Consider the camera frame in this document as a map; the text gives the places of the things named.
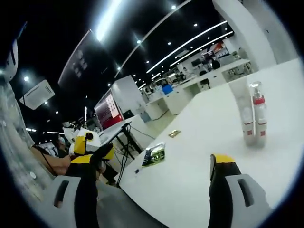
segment ceiling vent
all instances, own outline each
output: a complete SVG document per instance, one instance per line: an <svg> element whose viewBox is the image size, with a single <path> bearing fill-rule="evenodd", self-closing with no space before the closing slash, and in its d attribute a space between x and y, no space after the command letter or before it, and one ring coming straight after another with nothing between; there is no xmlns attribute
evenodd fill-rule
<svg viewBox="0 0 304 228"><path fill-rule="evenodd" d="M48 81L43 80L24 94L19 101L30 109L35 110L54 95L55 93Z"/></svg>

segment desk leg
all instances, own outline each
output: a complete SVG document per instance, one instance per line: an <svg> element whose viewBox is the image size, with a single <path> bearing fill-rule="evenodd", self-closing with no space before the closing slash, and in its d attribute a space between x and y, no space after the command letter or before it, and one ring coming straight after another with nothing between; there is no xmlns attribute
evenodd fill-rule
<svg viewBox="0 0 304 228"><path fill-rule="evenodd" d="M124 135L127 137L127 139L129 140L130 144L135 148L135 150L140 154L142 153L141 148L137 145L137 143L134 141L134 139L132 138L132 136L129 134L129 132L127 131L126 128L122 129L122 132L124 133Z"/></svg>
<svg viewBox="0 0 304 228"><path fill-rule="evenodd" d="M133 155L130 153L129 148L127 148L124 143L120 140L120 138L117 136L116 139L118 140L118 142L122 145L122 147L124 148L125 151L127 151L127 153L130 155L130 157L134 160L135 158L133 157Z"/></svg>

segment white pillar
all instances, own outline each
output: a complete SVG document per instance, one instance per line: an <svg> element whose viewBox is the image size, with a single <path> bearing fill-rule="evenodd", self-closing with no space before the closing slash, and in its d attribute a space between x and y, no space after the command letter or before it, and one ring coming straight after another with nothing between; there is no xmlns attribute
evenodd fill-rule
<svg viewBox="0 0 304 228"><path fill-rule="evenodd" d="M243 6L264 32L278 64L299 57L283 24L263 0L244 0Z"/></svg>
<svg viewBox="0 0 304 228"><path fill-rule="evenodd" d="M237 40L236 34L234 34L233 36L231 36L227 39L224 39L223 43L225 44L225 46L230 54L232 54L232 52L234 52L234 51L238 52L238 49L241 47L241 44Z"/></svg>
<svg viewBox="0 0 304 228"><path fill-rule="evenodd" d="M276 65L270 44L249 11L238 0L212 0L215 9L232 27L255 71Z"/></svg>

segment office chair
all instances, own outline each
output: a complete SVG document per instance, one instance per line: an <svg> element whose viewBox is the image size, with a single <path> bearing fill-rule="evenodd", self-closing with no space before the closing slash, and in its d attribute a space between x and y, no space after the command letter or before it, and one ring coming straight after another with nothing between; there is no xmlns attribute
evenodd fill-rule
<svg viewBox="0 0 304 228"><path fill-rule="evenodd" d="M200 71L199 76L202 76L204 74L206 74L207 72L205 70Z"/></svg>

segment white cabinet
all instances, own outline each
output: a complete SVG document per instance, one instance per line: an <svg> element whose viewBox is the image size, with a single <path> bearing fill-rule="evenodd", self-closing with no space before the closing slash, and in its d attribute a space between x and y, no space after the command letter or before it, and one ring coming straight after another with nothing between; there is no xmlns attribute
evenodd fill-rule
<svg viewBox="0 0 304 228"><path fill-rule="evenodd" d="M192 98L193 96L189 91L182 89L167 94L164 100L172 115L177 115L186 107Z"/></svg>

